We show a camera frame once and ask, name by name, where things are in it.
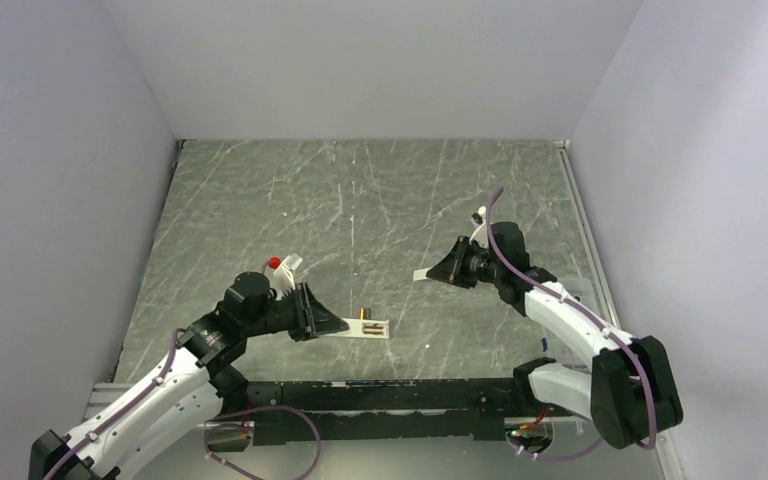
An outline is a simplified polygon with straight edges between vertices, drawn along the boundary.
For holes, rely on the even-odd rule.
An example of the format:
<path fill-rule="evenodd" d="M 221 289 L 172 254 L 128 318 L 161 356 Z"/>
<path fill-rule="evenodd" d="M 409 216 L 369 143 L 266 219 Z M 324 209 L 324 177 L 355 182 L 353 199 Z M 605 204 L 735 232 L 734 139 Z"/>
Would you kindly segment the white battery cover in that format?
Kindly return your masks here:
<path fill-rule="evenodd" d="M 428 280 L 429 279 L 428 272 L 429 272 L 429 268 L 414 270 L 412 274 L 412 281 L 418 282 L 418 281 Z"/>

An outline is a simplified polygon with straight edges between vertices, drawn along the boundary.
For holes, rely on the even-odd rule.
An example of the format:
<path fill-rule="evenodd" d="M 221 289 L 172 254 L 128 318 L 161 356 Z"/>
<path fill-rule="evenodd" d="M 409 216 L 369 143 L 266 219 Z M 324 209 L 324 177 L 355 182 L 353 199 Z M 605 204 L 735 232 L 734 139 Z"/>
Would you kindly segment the white remote control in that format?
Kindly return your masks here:
<path fill-rule="evenodd" d="M 390 327 L 387 320 L 344 318 L 346 330 L 331 333 L 331 337 L 353 339 L 389 339 Z"/>

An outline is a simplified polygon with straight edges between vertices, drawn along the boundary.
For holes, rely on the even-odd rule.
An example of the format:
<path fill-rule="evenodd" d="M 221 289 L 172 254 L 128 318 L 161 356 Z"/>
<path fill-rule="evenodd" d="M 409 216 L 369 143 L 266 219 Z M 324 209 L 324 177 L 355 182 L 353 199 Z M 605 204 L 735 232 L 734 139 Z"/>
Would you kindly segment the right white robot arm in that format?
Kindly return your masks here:
<path fill-rule="evenodd" d="M 591 421 L 601 439 L 616 449 L 651 447 L 657 434 L 683 422 L 663 343 L 610 325 L 554 275 L 532 265 L 517 224 L 476 226 L 442 260 L 415 271 L 413 278 L 464 289 L 492 285 L 503 303 L 540 324 L 582 362 L 580 370 L 554 358 L 516 367 L 510 392 L 520 413 L 561 407 Z"/>

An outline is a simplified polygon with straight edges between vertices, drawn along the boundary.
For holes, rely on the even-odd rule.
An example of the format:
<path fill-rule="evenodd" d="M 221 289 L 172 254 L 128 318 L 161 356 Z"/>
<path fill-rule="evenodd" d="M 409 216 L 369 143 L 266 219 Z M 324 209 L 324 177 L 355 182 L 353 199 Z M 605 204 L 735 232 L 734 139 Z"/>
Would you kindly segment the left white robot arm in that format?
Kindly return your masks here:
<path fill-rule="evenodd" d="M 233 367 L 249 339 L 285 332 L 296 342 L 349 330 L 310 288 L 274 289 L 259 272 L 239 274 L 217 305 L 174 330 L 163 359 L 90 419 L 32 445 L 31 479 L 130 479 L 196 426 L 239 417 L 248 381 Z"/>

